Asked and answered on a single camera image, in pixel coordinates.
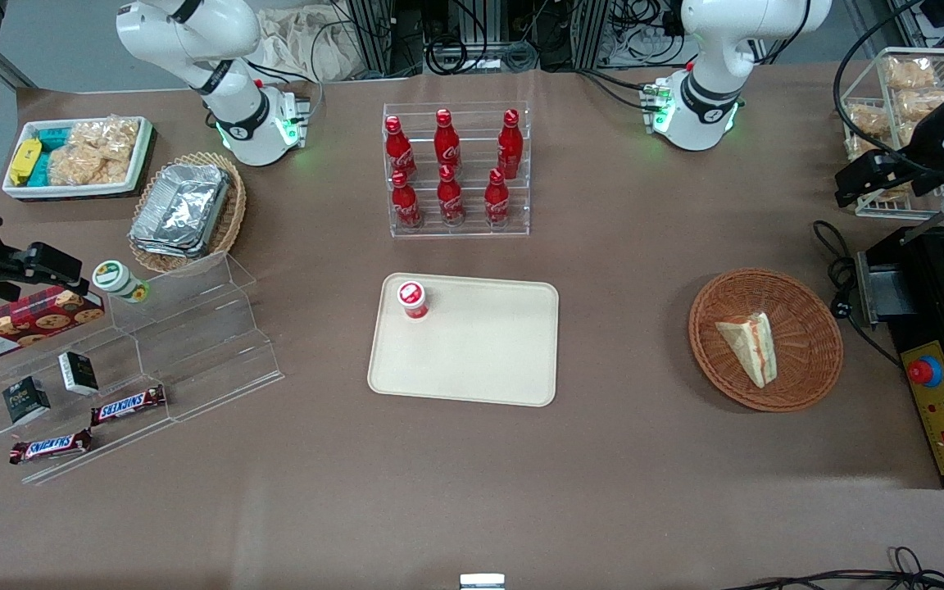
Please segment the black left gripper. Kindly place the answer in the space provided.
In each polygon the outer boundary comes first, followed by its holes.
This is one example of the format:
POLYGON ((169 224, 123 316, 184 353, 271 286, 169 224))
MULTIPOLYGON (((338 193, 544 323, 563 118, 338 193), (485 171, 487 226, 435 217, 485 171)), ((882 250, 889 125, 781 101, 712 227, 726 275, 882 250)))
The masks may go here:
MULTIPOLYGON (((909 184, 916 197, 944 184, 944 102, 915 126, 906 151, 900 151, 898 184, 909 184)), ((837 172, 837 206, 881 189, 896 168, 889 154, 861 154, 837 172)))

